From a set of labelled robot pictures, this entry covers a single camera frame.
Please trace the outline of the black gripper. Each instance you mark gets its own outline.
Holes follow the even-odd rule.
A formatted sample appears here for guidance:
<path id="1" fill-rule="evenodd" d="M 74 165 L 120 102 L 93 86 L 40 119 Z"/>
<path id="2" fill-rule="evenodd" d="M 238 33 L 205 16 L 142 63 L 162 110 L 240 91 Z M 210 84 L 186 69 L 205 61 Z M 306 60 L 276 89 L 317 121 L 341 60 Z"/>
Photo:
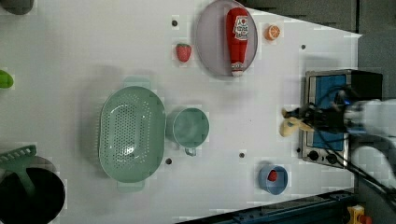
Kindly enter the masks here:
<path id="1" fill-rule="evenodd" d="M 306 118 L 306 124 L 317 131 L 327 133 L 345 133 L 347 131 L 344 124 L 344 113 L 333 107 L 318 108 L 313 105 L 308 108 L 298 107 L 292 111 L 287 111 L 284 117 L 286 119 Z"/>

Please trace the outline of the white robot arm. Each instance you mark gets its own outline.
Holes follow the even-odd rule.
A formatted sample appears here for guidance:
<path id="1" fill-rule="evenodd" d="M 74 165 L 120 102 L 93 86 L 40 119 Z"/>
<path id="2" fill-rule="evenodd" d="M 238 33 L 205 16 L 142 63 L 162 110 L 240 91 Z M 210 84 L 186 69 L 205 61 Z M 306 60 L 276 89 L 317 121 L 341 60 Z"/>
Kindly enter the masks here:
<path id="1" fill-rule="evenodd" d="M 349 105 L 332 104 L 329 108 L 319 108 L 309 103 L 292 111 L 283 108 L 281 114 L 283 121 L 279 133 L 283 137 L 297 130 L 395 136 L 394 99 L 357 101 Z"/>

